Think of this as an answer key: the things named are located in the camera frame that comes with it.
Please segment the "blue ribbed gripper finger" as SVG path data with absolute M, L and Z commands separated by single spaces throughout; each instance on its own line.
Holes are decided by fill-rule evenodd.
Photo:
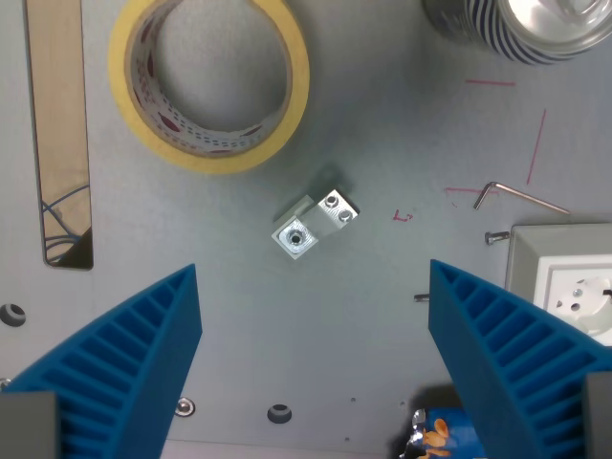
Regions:
M 6 391 L 56 395 L 63 458 L 158 458 L 202 333 L 187 265 L 72 334 Z
M 582 389 L 611 351 L 532 303 L 430 262 L 428 330 L 489 458 L 583 458 Z

